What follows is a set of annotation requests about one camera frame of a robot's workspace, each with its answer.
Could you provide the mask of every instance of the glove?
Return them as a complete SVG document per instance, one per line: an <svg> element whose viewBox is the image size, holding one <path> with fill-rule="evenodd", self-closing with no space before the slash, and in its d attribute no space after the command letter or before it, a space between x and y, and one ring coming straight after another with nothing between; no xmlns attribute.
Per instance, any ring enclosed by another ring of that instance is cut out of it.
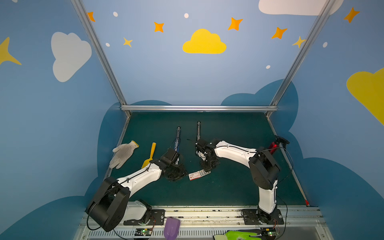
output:
<svg viewBox="0 0 384 240"><path fill-rule="evenodd" d="M109 168L119 169L133 154L133 150L138 148L139 145L135 141L131 141L130 143L124 143L112 150L115 152L115 156L113 156L112 160L109 162Z"/></svg>

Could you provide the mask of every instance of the green table surface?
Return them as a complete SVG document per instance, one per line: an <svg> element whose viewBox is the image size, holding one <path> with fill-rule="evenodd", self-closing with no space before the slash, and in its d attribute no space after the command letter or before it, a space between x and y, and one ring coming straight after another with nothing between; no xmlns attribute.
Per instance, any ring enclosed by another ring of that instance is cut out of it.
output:
<svg viewBox="0 0 384 240"><path fill-rule="evenodd" d="M120 169L111 176L124 177L139 170L149 158L152 142L156 149L154 159L173 147L177 127L181 127L179 153L188 173L202 169L195 154L197 121L201 122L201 138L207 141L219 138L228 143L248 147L268 147L275 137L263 113L133 113L123 143L134 140L139 148ZM289 176L278 184L277 195L287 205L305 205L305 200L290 173L280 150L273 155L280 164L278 179ZM176 182L165 178L152 182L136 192L130 201L142 199L150 205L257 205L258 187L249 168L229 159L220 158L218 167L202 178L190 181L188 176Z"/></svg>

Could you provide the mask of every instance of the robotic arm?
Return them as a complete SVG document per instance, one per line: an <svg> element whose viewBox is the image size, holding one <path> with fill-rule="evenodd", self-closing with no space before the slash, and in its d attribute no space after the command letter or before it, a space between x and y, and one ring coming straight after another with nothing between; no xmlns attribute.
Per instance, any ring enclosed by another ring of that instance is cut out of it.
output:
<svg viewBox="0 0 384 240"><path fill-rule="evenodd" d="M254 183L259 187L260 199L256 218L264 224L274 224L276 220L278 224L283 224L281 212L276 208L277 175L280 166L268 150L263 147L258 150L240 147L219 139L211 142L199 139L195 146L196 154L201 157L200 164L206 172L220 163L220 157L248 167Z"/></svg>
<svg viewBox="0 0 384 240"><path fill-rule="evenodd" d="M176 164L179 153L173 149L160 158L150 161L143 169L128 176L115 179L106 178L85 212L106 232L114 229L121 221L138 220L147 224L151 216L151 207L145 202L129 202L129 198L145 185L165 177L176 181L187 175L182 164Z"/></svg>

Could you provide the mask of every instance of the purple scoop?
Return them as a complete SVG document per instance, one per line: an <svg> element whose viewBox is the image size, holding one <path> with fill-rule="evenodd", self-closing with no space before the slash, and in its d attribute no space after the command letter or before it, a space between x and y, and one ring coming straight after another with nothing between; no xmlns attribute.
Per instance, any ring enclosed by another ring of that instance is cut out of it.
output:
<svg viewBox="0 0 384 240"><path fill-rule="evenodd" d="M164 237L167 240L175 240L179 234L180 220L176 218L167 218L164 228Z"/></svg>

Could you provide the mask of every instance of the yellow handle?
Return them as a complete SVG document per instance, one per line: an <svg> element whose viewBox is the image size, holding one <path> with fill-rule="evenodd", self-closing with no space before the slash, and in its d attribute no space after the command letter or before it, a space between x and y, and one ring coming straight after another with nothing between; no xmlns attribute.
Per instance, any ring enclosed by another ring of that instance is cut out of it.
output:
<svg viewBox="0 0 384 240"><path fill-rule="evenodd" d="M151 155L150 155L150 159L152 160L152 158L153 158L153 154L154 154L154 152L155 152L155 147L156 147L156 143L155 142L153 142L152 143L152 148L151 148Z"/></svg>

